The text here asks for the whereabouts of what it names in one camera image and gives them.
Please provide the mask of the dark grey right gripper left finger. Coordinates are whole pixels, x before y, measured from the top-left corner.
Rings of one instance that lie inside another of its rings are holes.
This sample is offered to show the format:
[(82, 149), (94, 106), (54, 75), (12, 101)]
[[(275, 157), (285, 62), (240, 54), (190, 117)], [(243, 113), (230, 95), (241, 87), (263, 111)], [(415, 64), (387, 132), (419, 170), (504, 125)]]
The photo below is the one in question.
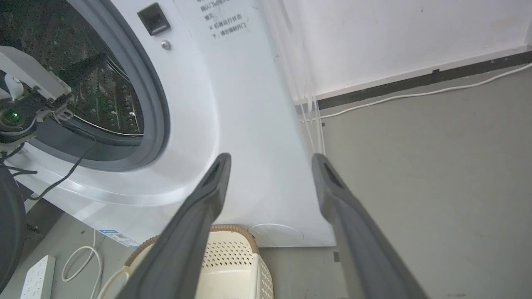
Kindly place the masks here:
[(194, 299), (212, 223), (224, 206), (231, 155), (221, 153), (116, 299)]

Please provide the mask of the white power strip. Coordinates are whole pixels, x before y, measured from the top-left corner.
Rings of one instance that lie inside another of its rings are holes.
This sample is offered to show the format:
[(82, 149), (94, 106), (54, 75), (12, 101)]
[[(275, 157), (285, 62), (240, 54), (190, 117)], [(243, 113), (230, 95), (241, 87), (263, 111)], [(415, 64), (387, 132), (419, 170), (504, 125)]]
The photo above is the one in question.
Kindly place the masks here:
[(51, 299), (55, 262), (46, 255), (28, 270), (20, 299)]

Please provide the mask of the blue white energy sticker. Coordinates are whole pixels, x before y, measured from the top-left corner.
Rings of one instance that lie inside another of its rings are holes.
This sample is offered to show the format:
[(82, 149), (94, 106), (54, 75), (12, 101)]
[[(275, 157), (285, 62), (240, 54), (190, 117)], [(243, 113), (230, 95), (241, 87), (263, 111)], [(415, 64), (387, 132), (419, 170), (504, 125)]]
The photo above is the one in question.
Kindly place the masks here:
[(137, 248), (140, 246), (139, 243), (131, 240), (130, 238), (126, 237), (125, 235), (121, 234), (120, 232), (116, 230), (98, 230), (98, 231), (125, 247)]

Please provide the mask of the white front-load washing machine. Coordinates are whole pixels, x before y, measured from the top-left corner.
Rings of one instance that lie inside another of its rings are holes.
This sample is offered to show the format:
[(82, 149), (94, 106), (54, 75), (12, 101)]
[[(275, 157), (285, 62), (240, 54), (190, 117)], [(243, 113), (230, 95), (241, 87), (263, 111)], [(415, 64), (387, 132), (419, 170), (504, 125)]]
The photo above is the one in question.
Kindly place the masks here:
[(325, 151), (314, 82), (283, 0), (0, 0), (0, 46), (58, 73), (105, 53), (72, 117), (38, 123), (7, 165), (97, 230), (159, 234), (221, 153), (218, 225), (261, 247), (330, 247), (312, 178)]

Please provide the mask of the black baseboard strip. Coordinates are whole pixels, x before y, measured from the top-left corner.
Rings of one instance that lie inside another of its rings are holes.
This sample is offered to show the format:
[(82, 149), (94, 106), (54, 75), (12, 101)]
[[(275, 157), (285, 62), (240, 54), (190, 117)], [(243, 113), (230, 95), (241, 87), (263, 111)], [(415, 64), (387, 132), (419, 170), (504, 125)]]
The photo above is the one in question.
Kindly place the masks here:
[(389, 93), (404, 91), (411, 88), (427, 86), (434, 83), (442, 83), (449, 80), (463, 78), (466, 76), (473, 76), (477, 74), (496, 71), (513, 66), (521, 66), (523, 64), (532, 63), (532, 50), (525, 51), (519, 54), (513, 54), (497, 59), (490, 59), (483, 62), (473, 63), (466, 66), (460, 66), (448, 70), (434, 69), (429, 74), (422, 76), (414, 76), (409, 79), (394, 81), (388, 84), (377, 85), (371, 88), (363, 88), (359, 91), (353, 91), (338, 96), (327, 97), (323, 100), (318, 100), (318, 108), (320, 110), (332, 108), (340, 105), (346, 105), (369, 98), (384, 96)]

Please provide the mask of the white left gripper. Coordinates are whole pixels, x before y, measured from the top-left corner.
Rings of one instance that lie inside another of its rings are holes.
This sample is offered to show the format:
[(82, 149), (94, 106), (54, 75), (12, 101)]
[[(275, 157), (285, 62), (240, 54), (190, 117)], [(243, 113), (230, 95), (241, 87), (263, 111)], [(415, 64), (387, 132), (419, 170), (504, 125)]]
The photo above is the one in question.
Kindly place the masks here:
[(0, 46), (0, 70), (30, 88), (37, 87), (37, 93), (46, 100), (57, 100), (71, 93), (89, 74), (104, 66), (107, 59), (107, 54), (99, 53), (61, 70), (56, 76), (27, 53)]

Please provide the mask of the cream perforated laundry basket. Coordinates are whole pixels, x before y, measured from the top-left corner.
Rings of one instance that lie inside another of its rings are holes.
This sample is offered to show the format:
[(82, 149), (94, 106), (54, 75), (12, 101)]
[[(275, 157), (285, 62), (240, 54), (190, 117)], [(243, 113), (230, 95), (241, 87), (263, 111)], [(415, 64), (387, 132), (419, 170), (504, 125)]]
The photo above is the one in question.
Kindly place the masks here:
[(211, 226), (194, 299), (275, 299), (272, 276), (247, 229)]

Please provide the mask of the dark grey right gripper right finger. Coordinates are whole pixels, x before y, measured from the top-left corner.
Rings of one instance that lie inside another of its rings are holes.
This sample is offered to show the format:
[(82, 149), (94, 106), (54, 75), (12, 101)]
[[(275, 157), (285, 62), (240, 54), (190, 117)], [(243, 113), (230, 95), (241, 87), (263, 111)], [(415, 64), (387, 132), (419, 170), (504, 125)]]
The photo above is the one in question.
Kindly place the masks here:
[(323, 154), (312, 157), (322, 216), (333, 228), (351, 299), (429, 299), (380, 227)]

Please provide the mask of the dark grey washing machine door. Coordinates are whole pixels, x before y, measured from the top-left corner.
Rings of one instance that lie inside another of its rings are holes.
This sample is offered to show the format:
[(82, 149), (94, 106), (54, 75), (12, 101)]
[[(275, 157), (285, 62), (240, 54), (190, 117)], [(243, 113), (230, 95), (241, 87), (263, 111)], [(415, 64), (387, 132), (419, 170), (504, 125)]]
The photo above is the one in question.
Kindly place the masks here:
[(19, 264), (25, 243), (25, 206), (11, 172), (0, 168), (0, 293)]

